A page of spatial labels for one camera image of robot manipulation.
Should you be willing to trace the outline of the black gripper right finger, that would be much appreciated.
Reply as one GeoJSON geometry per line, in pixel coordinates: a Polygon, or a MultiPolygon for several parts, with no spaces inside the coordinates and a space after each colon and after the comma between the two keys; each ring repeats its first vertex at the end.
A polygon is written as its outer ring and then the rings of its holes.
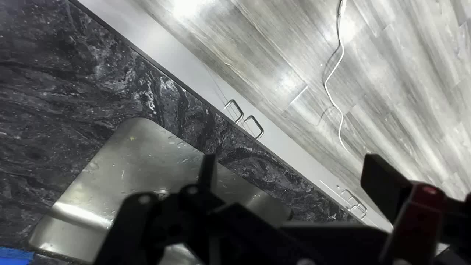
{"type": "Polygon", "coordinates": [[[366,154],[360,186],[393,223],[379,253],[382,265],[453,265],[471,260],[471,197],[407,179],[379,154],[366,154]]]}

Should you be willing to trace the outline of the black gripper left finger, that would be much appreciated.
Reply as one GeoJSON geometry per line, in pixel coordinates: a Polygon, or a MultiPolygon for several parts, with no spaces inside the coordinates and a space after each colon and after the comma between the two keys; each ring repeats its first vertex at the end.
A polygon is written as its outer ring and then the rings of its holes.
{"type": "Polygon", "coordinates": [[[160,265],[172,244],[185,245],[206,265],[293,263],[290,238],[212,192],[215,176],[215,155],[204,154],[197,179],[178,192],[128,195],[92,265],[160,265]]]}

